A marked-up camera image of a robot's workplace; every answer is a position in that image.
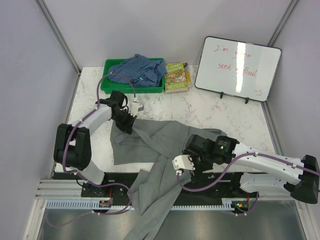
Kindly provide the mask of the green paperback book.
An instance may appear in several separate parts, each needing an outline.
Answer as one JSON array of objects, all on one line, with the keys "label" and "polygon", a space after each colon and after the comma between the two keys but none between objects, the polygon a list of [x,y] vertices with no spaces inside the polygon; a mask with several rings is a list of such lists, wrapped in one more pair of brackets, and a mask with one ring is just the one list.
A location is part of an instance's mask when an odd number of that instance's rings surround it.
[{"label": "green paperback book", "polygon": [[170,63],[165,66],[166,74],[164,79],[164,90],[167,94],[186,92],[188,90],[188,82],[185,73],[184,64],[182,62]]}]

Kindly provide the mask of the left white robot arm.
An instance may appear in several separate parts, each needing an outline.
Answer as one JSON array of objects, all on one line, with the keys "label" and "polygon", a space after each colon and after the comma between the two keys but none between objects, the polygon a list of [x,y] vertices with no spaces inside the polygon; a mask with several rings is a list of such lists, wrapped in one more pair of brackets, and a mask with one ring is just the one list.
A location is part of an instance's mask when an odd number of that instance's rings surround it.
[{"label": "left white robot arm", "polygon": [[98,99],[93,109],[72,124],[57,127],[53,160],[62,165],[65,173],[74,173],[90,182],[92,191],[106,196],[110,185],[105,173],[92,161],[91,135],[105,122],[112,120],[123,133],[131,134],[137,113],[144,105],[120,91],[112,91],[109,98]]}]

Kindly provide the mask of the white dry-erase board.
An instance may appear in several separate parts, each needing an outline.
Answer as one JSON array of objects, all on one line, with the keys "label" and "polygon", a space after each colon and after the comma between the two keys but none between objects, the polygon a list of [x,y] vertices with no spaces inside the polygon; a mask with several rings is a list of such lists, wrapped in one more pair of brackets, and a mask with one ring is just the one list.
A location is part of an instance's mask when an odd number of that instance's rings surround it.
[{"label": "white dry-erase board", "polygon": [[194,81],[197,89],[265,102],[282,50],[276,47],[207,36]]}]

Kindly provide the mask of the green plastic bin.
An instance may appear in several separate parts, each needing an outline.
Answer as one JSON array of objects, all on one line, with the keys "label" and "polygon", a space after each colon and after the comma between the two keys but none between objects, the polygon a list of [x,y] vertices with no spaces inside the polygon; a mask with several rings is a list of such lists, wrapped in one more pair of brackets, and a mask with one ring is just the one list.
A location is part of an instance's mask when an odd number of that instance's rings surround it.
[{"label": "green plastic bin", "polygon": [[[104,63],[103,76],[108,73],[108,70],[111,66],[118,65],[127,60],[127,58],[110,58],[107,59]],[[165,76],[162,77],[159,85],[157,87],[135,87],[135,92],[137,94],[156,94],[162,93],[165,88]],[[133,94],[133,90],[130,85],[116,83],[109,80],[109,78],[105,78],[100,85],[100,89],[104,91],[106,94],[110,94],[112,91],[121,91],[124,94]]]}]

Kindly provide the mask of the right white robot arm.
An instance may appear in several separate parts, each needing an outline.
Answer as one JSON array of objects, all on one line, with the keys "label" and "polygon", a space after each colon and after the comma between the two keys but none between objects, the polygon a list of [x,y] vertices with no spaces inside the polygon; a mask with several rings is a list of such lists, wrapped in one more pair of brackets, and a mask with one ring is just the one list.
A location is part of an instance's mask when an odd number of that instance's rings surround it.
[{"label": "right white robot arm", "polygon": [[233,196],[255,192],[276,195],[288,193],[297,201],[318,203],[320,168],[317,159],[311,155],[303,158],[281,156],[250,147],[228,136],[220,135],[212,141],[193,134],[182,155],[172,163],[178,176],[185,170],[192,172],[193,181],[198,180],[204,171],[212,170],[214,165],[226,165],[219,179],[233,165],[253,168],[259,173],[234,174],[235,179],[229,184]]}]

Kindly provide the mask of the blue checked shirt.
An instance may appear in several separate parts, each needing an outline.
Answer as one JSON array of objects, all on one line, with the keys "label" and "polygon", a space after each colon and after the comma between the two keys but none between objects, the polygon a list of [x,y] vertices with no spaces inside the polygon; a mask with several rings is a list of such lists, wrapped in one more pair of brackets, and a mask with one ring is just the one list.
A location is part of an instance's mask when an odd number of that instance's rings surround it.
[{"label": "blue checked shirt", "polygon": [[127,84],[128,81],[121,77],[124,76],[135,88],[157,87],[166,73],[163,60],[150,60],[140,54],[135,54],[120,64],[111,66],[107,72],[111,82]]}]

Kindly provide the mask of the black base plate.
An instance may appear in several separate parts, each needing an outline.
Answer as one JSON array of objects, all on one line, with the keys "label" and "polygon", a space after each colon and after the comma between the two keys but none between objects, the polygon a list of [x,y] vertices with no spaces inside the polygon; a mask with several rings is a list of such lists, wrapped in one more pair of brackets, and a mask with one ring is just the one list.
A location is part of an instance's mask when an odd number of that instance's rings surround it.
[{"label": "black base plate", "polygon": [[[186,188],[198,189],[212,183],[218,178],[220,173],[205,173],[204,176],[185,184]],[[243,172],[226,173],[222,179],[211,188],[199,191],[191,192],[184,189],[181,190],[179,196],[175,200],[173,206],[204,206],[204,205],[218,205],[222,204],[222,199],[255,199],[256,192],[246,192],[240,189],[240,184],[236,181],[240,180],[240,177],[244,175]],[[108,180],[115,181],[116,183],[125,184],[131,187],[136,180],[138,173],[108,173]],[[71,176],[66,173],[54,173],[53,180],[79,180],[80,177]],[[97,197],[97,198],[113,198],[114,206],[127,205],[129,197],[127,196],[127,190],[124,192],[120,191],[120,186],[112,186],[98,188],[88,183],[85,183],[81,190],[81,197]],[[290,193],[284,189],[279,189],[280,192],[276,191],[262,191],[258,190],[259,198],[266,197],[267,199],[291,199]]]}]

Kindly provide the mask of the yellow book underneath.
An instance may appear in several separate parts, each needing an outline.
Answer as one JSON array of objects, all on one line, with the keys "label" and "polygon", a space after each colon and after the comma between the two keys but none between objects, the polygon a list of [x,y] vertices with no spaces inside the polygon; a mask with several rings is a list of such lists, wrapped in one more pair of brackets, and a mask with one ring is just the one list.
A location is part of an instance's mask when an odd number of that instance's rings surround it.
[{"label": "yellow book underneath", "polygon": [[185,77],[186,77],[186,82],[187,82],[188,88],[191,88],[192,87],[192,79],[191,79],[191,74],[190,74],[188,63],[184,62],[183,67],[184,67],[184,72],[185,72]]}]

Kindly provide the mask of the grey long sleeve shirt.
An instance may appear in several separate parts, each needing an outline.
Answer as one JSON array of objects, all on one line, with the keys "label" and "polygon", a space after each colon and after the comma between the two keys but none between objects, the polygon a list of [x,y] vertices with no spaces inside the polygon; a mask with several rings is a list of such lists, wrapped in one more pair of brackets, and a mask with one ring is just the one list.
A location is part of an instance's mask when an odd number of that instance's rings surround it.
[{"label": "grey long sleeve shirt", "polygon": [[115,165],[153,164],[150,171],[139,171],[130,188],[132,205],[140,219],[125,237],[127,240],[153,240],[156,237],[182,190],[172,161],[182,154],[192,135],[215,141],[225,132],[195,128],[173,120],[137,119],[131,134],[112,126],[110,142]]}]

